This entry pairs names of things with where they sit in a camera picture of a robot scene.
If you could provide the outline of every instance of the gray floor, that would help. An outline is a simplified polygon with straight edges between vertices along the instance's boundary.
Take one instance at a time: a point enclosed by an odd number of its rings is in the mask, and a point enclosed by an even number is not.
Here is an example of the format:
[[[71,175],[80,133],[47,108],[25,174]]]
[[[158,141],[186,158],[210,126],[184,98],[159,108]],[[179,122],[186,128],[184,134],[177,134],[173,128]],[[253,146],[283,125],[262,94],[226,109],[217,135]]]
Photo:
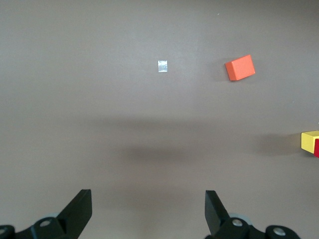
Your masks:
[[[1,1],[0,224],[91,188],[82,239],[202,239],[213,189],[317,238],[318,23],[317,0]],[[256,74],[230,82],[247,54]]]

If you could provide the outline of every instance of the orange block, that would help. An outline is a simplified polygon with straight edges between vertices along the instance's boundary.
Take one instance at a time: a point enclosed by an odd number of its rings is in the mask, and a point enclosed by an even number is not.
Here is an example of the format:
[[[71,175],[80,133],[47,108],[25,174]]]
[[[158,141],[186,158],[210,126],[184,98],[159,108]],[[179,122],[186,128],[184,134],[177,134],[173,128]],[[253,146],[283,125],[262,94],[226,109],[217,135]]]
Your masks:
[[[251,55],[227,62],[225,66],[231,81],[238,81],[255,74],[255,67]]]

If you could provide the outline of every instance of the block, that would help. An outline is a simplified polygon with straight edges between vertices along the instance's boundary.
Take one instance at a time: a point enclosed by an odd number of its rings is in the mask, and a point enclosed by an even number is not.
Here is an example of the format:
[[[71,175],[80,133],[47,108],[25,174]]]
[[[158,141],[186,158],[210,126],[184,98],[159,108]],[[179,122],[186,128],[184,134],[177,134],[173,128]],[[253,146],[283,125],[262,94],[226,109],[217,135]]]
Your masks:
[[[319,139],[315,139],[315,151],[314,151],[314,155],[319,158]]]
[[[255,74],[255,67],[251,55],[227,62],[225,66],[231,81],[238,81]]]
[[[315,152],[315,140],[319,138],[319,131],[309,131],[301,133],[301,148],[310,152]]]

